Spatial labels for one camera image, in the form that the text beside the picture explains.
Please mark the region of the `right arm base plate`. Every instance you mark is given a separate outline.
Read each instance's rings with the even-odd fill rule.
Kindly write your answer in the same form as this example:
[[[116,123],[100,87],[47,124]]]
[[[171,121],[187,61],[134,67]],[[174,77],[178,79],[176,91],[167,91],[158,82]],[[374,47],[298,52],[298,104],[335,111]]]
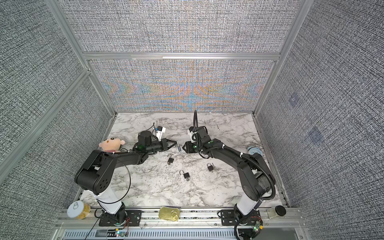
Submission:
[[[244,215],[237,210],[220,210],[218,216],[221,219],[223,226],[234,226]],[[262,220],[259,211],[252,211],[251,215],[244,221],[242,221],[240,226],[251,226],[255,225],[256,221]]]

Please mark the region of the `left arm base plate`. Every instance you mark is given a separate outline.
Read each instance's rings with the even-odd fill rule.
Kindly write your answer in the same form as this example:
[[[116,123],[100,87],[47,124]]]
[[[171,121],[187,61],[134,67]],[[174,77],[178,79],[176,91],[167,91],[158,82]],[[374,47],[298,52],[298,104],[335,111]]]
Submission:
[[[122,219],[119,219],[117,215],[111,215],[109,213],[103,213],[100,217],[100,227],[119,227],[123,226],[138,227],[142,218],[142,211],[140,210],[128,210]]]

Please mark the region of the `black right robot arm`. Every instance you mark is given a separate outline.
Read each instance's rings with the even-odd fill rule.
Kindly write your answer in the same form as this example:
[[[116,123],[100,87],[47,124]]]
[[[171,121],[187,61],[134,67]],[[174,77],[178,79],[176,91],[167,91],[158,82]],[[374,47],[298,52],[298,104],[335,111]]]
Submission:
[[[183,146],[186,153],[198,153],[204,159],[218,159],[237,170],[244,192],[234,207],[237,221],[255,211],[262,202],[275,198],[275,177],[260,154],[243,153],[212,139],[204,126],[190,127],[188,134],[191,140]]]

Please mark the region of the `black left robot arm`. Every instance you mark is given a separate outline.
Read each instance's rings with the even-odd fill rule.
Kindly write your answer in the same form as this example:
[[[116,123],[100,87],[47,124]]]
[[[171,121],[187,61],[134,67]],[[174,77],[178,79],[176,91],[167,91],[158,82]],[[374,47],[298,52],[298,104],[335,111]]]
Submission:
[[[117,197],[110,186],[115,169],[141,165],[150,155],[165,152],[177,146],[178,142],[159,139],[150,131],[142,131],[131,150],[122,152],[121,146],[124,144],[123,140],[117,138],[104,140],[98,150],[91,152],[75,175],[75,183],[90,192],[102,207],[100,226],[122,226],[129,219],[123,203],[125,197]]]

